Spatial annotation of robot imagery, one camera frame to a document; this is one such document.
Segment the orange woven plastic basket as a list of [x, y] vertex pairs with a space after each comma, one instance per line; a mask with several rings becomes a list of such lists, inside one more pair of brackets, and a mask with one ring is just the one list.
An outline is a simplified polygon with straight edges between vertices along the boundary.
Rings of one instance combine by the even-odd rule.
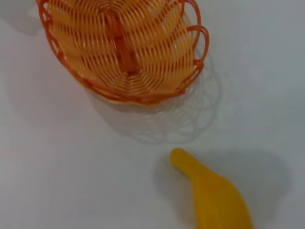
[[86, 89], [154, 106], [185, 93], [209, 33], [196, 0], [36, 0], [49, 46]]

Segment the yellow banana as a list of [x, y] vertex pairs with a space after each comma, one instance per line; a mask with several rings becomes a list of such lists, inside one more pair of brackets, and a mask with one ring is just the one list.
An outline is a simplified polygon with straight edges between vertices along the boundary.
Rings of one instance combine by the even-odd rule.
[[180, 148], [172, 150], [170, 162], [192, 184], [196, 229], [254, 229], [244, 198], [229, 180]]

